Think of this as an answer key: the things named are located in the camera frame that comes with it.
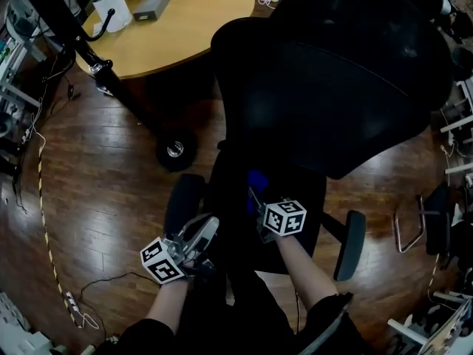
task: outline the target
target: wheel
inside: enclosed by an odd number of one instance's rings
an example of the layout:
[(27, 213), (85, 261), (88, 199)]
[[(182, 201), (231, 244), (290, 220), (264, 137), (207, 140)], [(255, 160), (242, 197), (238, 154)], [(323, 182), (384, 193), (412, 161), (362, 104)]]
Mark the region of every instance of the wheel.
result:
[(166, 216), (164, 234), (177, 234), (185, 224), (197, 216), (203, 197), (205, 179), (201, 175), (183, 174), (172, 189)]
[(158, 162), (170, 172), (183, 171), (195, 160), (197, 139), (185, 129), (164, 132), (158, 138), (156, 156)]

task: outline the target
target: round table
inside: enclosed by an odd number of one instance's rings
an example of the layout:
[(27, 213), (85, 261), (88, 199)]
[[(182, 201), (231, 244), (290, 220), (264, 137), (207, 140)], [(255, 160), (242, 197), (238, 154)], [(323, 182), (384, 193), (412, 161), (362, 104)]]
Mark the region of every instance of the round table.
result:
[[(130, 11), (142, 0), (125, 0)], [(157, 21), (136, 22), (116, 32), (105, 32), (90, 42), (103, 59), (113, 61), (113, 70), (121, 79), (137, 78), (166, 70), (210, 50), (212, 36), (222, 25), (236, 18), (248, 17), (255, 0), (171, 0)], [(101, 22), (94, 12), (84, 23), (91, 36)], [(89, 66), (77, 57), (79, 67)]]

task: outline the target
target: wooden floor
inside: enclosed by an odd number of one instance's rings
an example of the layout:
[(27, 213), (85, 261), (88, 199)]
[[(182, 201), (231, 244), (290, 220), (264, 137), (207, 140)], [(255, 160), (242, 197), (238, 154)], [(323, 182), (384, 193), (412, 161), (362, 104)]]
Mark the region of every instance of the wooden floor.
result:
[[(62, 81), (55, 115), (40, 131), (47, 139), (42, 175), (52, 252), (64, 289), (77, 296), (82, 286), (96, 279), (127, 271), (145, 274), (138, 252), (161, 235), (178, 174), (169, 174), (157, 164), (156, 138), (120, 102), (97, 92), (94, 82), (77, 67), (68, 76), (81, 96), (62, 108), (66, 89)], [(197, 160), (188, 172), (208, 178), (217, 143), (225, 137), (222, 102), (201, 101), (179, 114), (200, 142)], [(34, 328), (80, 353), (89, 343), (100, 343), (103, 332), (77, 329), (59, 297), (38, 205), (40, 144), (35, 136), (24, 162), (22, 194), (27, 214), (16, 206), (11, 185), (2, 185), (0, 289)], [(444, 165), (439, 163), (443, 161), (439, 151), (428, 129), (367, 161), (343, 180), (328, 182), (327, 212), (344, 221), (346, 213), (356, 209), (368, 219), (357, 272), (338, 287), (354, 293), (351, 316), (363, 337), (380, 352), (390, 336), (386, 321), (402, 320), (426, 298), (435, 259), (425, 254), (424, 243), (407, 254), (396, 253), (391, 217), (402, 206), (404, 234), (415, 233), (414, 196), (432, 191), (440, 182)], [(338, 251), (339, 245), (322, 230), (314, 260), (329, 274)], [(288, 277), (264, 278), (295, 327), (296, 304)], [(435, 285), (446, 280), (451, 283), (453, 273), (439, 272)], [(154, 284), (129, 276), (91, 287), (85, 301), (103, 317), (108, 335), (119, 334), (146, 314), (156, 293)], [(88, 308), (84, 311), (92, 314)], [(257, 320), (257, 314), (248, 319)]]

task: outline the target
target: black pole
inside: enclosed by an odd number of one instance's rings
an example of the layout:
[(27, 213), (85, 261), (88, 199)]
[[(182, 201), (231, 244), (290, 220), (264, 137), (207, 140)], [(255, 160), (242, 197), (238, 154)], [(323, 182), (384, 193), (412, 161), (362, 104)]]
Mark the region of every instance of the black pole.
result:
[(112, 61), (100, 59), (87, 43), (89, 36), (76, 21), (64, 0), (30, 0), (40, 17), (57, 35), (67, 49), (74, 49), (90, 66), (91, 74), (104, 85), (156, 136), (161, 134), (160, 125), (152, 120), (145, 109), (123, 85), (112, 70)]

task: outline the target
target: person's arm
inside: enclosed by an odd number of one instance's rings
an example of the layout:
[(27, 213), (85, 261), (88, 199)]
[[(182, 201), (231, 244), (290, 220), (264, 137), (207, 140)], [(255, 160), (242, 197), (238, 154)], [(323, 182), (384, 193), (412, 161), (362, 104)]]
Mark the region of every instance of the person's arm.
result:
[(333, 281), (316, 266), (295, 237), (276, 236), (276, 243), (307, 311), (325, 297), (338, 294)]
[(188, 287), (189, 281), (185, 278), (162, 285), (146, 318), (162, 322), (175, 335), (179, 328)]

